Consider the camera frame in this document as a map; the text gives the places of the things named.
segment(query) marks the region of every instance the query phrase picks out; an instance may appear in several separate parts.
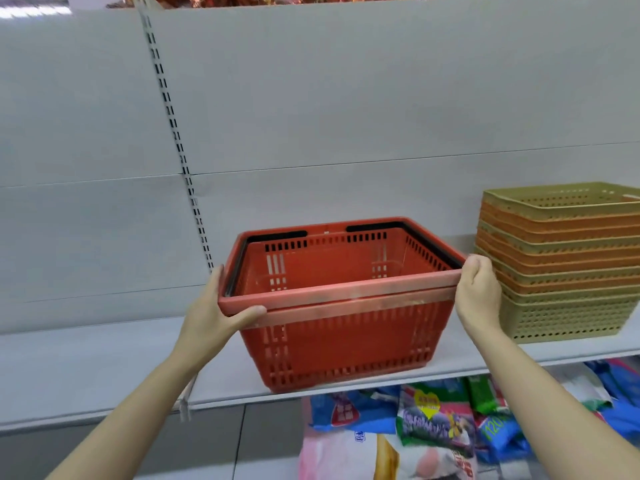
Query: person's right arm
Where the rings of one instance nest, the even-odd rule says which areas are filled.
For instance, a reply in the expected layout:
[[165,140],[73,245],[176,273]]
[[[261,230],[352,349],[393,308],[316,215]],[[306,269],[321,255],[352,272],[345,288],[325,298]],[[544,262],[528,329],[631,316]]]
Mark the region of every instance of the person's right arm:
[[501,292],[491,261],[469,256],[456,291],[460,321],[551,478],[640,477],[640,452],[505,335],[499,322]]

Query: hand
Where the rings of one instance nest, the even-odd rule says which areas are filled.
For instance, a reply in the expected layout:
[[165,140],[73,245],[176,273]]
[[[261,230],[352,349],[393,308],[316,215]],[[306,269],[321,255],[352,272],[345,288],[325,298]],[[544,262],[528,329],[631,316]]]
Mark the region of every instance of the hand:
[[462,276],[456,290],[456,310],[469,336],[485,330],[500,329],[502,288],[493,273],[491,260],[469,255],[462,266]]
[[264,306],[252,306],[233,317],[224,316],[218,306],[222,270],[222,266],[213,270],[201,295],[189,307],[173,348],[172,356],[186,364],[193,373],[218,355],[236,331],[267,313]]

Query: basket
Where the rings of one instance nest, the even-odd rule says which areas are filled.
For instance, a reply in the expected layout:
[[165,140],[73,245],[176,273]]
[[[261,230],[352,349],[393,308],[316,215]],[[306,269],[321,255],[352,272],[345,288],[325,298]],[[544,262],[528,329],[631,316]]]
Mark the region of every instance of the basket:
[[545,293],[541,299],[546,301],[528,301],[528,296],[513,293],[503,296],[500,324],[521,344],[617,334],[638,304],[640,291],[587,298],[592,291],[578,299]]
[[[605,227],[604,219],[532,221],[517,214],[504,212],[483,202],[480,208],[480,220],[527,242],[581,241],[585,239],[640,236],[640,214],[631,215],[630,218],[623,221],[624,224],[622,226]],[[576,225],[576,222],[572,221],[581,221],[580,225],[584,227],[563,228],[564,224],[569,222]]]
[[640,189],[604,182],[485,190],[483,201],[537,221],[640,213]]
[[640,266],[570,273],[523,274],[478,246],[475,247],[475,252],[491,259],[498,280],[519,294],[640,285]]
[[267,307],[241,334],[274,392],[404,371],[433,356],[463,261],[404,217],[245,232],[219,304]]
[[[547,273],[565,273],[569,271],[587,271],[594,269],[606,269],[610,267],[624,267],[624,266],[640,266],[640,254],[632,258],[614,258],[614,259],[600,259],[591,261],[569,261],[569,262],[551,262],[549,264],[528,264],[527,260],[520,260],[514,258],[512,252],[503,252],[500,247],[494,247],[489,244],[488,241],[482,239],[480,235],[476,236],[476,246],[485,252],[491,254],[495,258],[499,259],[507,266],[514,268],[517,272],[522,274],[547,274]],[[536,258],[519,253],[519,255],[526,258]]]
[[478,222],[477,235],[512,257],[526,260],[527,264],[633,258],[640,255],[640,236],[532,244],[484,221]]

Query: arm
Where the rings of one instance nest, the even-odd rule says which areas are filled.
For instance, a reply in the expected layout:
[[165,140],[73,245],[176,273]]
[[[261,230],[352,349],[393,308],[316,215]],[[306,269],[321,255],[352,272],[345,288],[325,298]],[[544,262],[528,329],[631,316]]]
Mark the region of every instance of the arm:
[[491,261],[472,255],[462,268],[456,309],[551,478],[635,477],[640,452],[588,412],[501,330],[501,292]]
[[202,295],[189,307],[169,357],[135,389],[47,478],[120,480],[136,474],[172,405],[196,373],[240,328],[266,309],[253,306],[234,317],[218,307],[217,267]]

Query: red shopping basket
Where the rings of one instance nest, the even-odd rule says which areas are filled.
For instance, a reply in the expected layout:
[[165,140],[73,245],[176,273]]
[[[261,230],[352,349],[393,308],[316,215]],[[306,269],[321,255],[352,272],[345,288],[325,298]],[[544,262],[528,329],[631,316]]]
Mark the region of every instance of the red shopping basket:
[[405,217],[245,232],[220,307],[268,313],[242,330],[274,392],[425,365],[464,256]]

